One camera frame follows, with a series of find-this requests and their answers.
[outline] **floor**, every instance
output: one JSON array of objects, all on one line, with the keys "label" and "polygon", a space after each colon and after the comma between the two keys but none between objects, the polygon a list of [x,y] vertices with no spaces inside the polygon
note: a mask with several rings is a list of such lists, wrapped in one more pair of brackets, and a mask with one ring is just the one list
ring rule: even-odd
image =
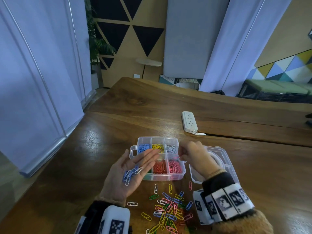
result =
[{"label": "floor", "polygon": [[[84,112],[107,91],[108,89],[103,88],[96,89],[96,95],[86,106]],[[24,178],[19,174],[17,167],[0,152],[0,221],[6,216],[27,189],[36,181],[46,165],[47,163],[31,178]]]}]

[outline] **green cushion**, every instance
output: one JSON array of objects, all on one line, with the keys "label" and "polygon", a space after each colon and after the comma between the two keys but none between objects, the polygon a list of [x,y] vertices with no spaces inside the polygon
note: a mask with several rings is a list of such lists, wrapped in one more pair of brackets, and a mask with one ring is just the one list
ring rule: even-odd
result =
[{"label": "green cushion", "polygon": [[308,94],[312,95],[312,84],[307,84],[307,83],[295,83],[296,85],[305,88],[306,90],[308,90]]},{"label": "green cushion", "polygon": [[268,92],[268,93],[286,93],[286,90],[274,84],[268,80],[260,80],[260,79],[247,79],[245,83],[249,84],[250,86],[254,87],[256,90],[260,92]]},{"label": "green cushion", "polygon": [[294,94],[308,94],[308,90],[296,85],[294,82],[286,82],[286,81],[278,81],[278,80],[267,80],[278,86],[283,87],[287,93],[294,93]]}]

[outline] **person's left hand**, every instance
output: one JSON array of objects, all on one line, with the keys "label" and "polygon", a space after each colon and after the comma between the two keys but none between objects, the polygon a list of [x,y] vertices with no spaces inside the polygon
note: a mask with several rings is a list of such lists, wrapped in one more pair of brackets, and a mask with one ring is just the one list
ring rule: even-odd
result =
[{"label": "person's left hand", "polygon": [[[111,166],[105,179],[103,189],[96,199],[124,207],[127,197],[138,188],[143,177],[154,166],[155,161],[159,157],[158,153],[158,149],[147,149],[133,159],[130,159],[129,151],[126,149],[118,161]],[[124,173],[127,170],[135,168],[135,165],[138,165],[139,168],[143,167],[143,170],[136,175],[133,174],[129,185],[126,186],[125,181],[123,181]]]}]

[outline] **green plant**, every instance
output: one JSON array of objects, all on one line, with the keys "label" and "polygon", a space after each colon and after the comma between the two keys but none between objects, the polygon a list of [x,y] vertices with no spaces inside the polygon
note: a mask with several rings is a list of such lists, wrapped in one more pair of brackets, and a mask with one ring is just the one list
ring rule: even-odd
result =
[{"label": "green plant", "polygon": [[96,38],[96,24],[92,16],[94,9],[91,6],[90,0],[85,0],[85,13],[87,16],[87,25],[89,33],[89,48],[90,48],[90,62],[91,65],[96,65],[99,62],[99,54],[113,55],[116,49],[105,42],[104,39]]}]

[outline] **wooden table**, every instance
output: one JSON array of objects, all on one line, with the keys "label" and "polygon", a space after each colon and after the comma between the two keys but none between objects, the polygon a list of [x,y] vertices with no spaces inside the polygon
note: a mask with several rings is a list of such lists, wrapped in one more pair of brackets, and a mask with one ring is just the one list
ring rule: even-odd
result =
[{"label": "wooden table", "polygon": [[[200,130],[214,136],[185,133],[182,111],[192,111]],[[306,104],[231,98],[122,78],[85,114],[2,221],[0,233],[73,233],[111,164],[140,136],[200,140],[224,148],[242,187],[275,233],[312,232],[312,130],[304,125],[310,112]],[[170,182],[174,192],[185,192],[186,200],[192,200],[190,180],[187,169],[182,180]],[[139,203],[130,207],[134,233],[145,233],[158,222],[141,217],[141,212],[154,210],[156,201],[148,200],[154,184],[143,181],[128,198]],[[157,184],[159,194],[168,192],[169,182]],[[193,183],[193,190],[199,188]],[[197,227],[196,233],[207,233],[196,214],[190,225]]]}]

